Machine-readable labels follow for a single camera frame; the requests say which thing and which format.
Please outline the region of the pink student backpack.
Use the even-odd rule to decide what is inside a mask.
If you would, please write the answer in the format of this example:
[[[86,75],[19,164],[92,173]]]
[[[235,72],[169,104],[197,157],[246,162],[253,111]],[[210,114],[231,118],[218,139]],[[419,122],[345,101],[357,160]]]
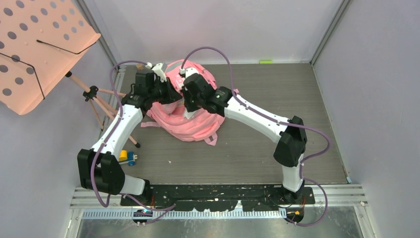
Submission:
[[[182,62],[183,59],[174,61],[165,70],[166,76],[169,77],[172,85],[179,93],[184,81],[179,75]],[[202,65],[187,60],[184,66],[186,68],[196,68],[211,85],[217,86],[215,77]],[[153,103],[151,109],[147,112],[147,116],[154,121],[142,122],[140,126],[161,127],[181,141],[203,140],[208,145],[215,146],[218,138],[216,132],[224,122],[224,117],[199,109],[195,116],[188,120],[183,118],[184,110],[183,98],[171,104]]]

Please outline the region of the white ruler set package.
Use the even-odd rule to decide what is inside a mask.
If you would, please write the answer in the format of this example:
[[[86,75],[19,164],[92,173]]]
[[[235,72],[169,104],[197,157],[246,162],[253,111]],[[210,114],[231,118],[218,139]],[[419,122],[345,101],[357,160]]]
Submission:
[[[184,110],[183,118],[190,120],[195,116],[197,111],[189,112],[187,109]]]

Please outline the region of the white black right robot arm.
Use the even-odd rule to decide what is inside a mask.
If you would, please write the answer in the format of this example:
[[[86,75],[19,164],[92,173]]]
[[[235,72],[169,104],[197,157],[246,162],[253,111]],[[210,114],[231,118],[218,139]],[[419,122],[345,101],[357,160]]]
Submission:
[[[213,88],[199,73],[184,74],[183,79],[181,93],[187,111],[204,109],[210,114],[234,119],[261,132],[277,144],[273,157],[282,167],[283,198],[292,204],[300,200],[305,185],[300,163],[307,143],[302,119],[297,116],[292,119],[280,117],[248,104],[229,88]]]

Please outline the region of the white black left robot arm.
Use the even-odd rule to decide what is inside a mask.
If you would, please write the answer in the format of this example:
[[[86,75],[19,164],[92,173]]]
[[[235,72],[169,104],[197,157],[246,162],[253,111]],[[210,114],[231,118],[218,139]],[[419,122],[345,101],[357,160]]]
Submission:
[[[147,205],[152,198],[152,192],[145,188],[149,182],[126,175],[118,157],[153,103],[171,104],[181,98],[163,69],[138,70],[133,90],[122,98],[122,108],[102,138],[77,155],[81,186],[111,195],[132,194],[138,204]]]

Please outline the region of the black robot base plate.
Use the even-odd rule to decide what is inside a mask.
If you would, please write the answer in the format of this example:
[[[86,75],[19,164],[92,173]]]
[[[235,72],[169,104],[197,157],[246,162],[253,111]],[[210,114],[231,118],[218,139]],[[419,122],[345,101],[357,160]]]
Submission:
[[[122,206],[144,204],[156,209],[172,207],[174,211],[274,211],[291,205],[313,205],[311,187],[297,194],[274,184],[155,184],[146,186],[141,195],[122,194]]]

